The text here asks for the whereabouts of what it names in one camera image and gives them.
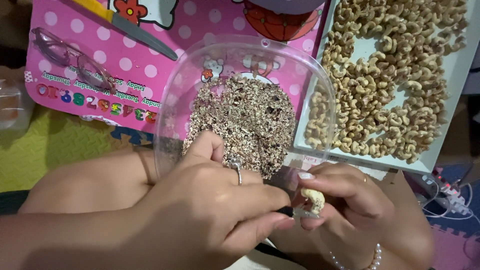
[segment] small paring knife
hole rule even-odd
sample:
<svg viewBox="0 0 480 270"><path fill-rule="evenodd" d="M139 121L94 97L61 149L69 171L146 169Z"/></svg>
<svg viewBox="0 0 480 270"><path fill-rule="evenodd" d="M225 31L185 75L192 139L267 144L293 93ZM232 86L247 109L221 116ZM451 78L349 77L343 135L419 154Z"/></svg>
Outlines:
<svg viewBox="0 0 480 270"><path fill-rule="evenodd" d="M107 22L111 23L116 28L127 33L131 37L145 43L157 52L167 56L168 58L176 61L178 55L165 43L154 37L152 34L141 29L140 27L132 24L127 19L123 18L120 14L113 10L108 10L102 6L97 0L73 0L77 4L91 11L100 18L103 18Z"/></svg>
<svg viewBox="0 0 480 270"><path fill-rule="evenodd" d="M300 209L300 208L293 208L291 206L284 206L277 211L277 213L281 213L284 215L287 215L289 217L301 217L301 218L314 218L314 219L319 219L320 216L317 214L314 214L312 212Z"/></svg>

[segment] pink placemat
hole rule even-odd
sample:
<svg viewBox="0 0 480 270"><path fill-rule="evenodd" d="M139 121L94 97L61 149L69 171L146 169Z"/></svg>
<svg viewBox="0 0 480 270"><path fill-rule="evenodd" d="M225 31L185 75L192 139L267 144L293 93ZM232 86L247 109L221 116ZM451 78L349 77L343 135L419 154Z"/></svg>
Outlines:
<svg viewBox="0 0 480 270"><path fill-rule="evenodd" d="M94 90L78 80L74 58L69 67L57 66L31 42L25 84L33 100L86 120L97 119L152 133L162 93L175 62L70 1L34 0L33 3L31 28L47 29L95 59L116 78L115 94ZM127 17L132 13L129 9L133 10L134 16L128 19L165 42L178 56L198 41L214 42L215 35L220 34L291 39L289 46L313 55L317 51L317 33L322 32L318 28L323 5L299 22L295 15L274 14L242 0L109 0L102 3ZM278 22L301 23L302 27L291 31L287 23L279 25ZM298 92L288 84L288 78L268 74L265 77L285 90L292 89L291 94Z"/></svg>

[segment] white painted fingernail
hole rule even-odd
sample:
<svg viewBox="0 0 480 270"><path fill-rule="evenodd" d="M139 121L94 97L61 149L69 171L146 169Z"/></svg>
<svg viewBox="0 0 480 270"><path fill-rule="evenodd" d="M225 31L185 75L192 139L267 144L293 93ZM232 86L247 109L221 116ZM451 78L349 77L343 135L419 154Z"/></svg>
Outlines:
<svg viewBox="0 0 480 270"><path fill-rule="evenodd" d="M303 179L303 180L309 180L309 179L314 179L315 176L311 173L308 173L308 172L299 172L299 177L300 179Z"/></svg>

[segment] eyeglasses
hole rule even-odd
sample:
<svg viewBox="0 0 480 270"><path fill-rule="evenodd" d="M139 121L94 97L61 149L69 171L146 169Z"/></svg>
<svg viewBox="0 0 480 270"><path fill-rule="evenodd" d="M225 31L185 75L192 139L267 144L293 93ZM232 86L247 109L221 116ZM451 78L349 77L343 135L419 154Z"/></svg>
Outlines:
<svg viewBox="0 0 480 270"><path fill-rule="evenodd" d="M69 67L71 56L74 56L77 58L77 74L84 83L115 92L114 79L98 62L42 27L32 29L32 33L35 35L34 44L51 62Z"/></svg>

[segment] red flower print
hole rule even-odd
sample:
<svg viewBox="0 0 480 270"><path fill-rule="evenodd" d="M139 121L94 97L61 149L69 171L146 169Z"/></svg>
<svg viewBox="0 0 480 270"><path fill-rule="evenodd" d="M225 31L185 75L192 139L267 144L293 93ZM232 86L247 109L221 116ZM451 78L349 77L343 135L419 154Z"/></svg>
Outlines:
<svg viewBox="0 0 480 270"><path fill-rule="evenodd" d="M113 6L123 18L135 25L139 25L139 20L148 12L147 7L138 4L138 0L114 0Z"/></svg>
<svg viewBox="0 0 480 270"><path fill-rule="evenodd" d="M204 71L202 72L202 75L204 76L205 79L209 79L213 77L211 69L204 69Z"/></svg>

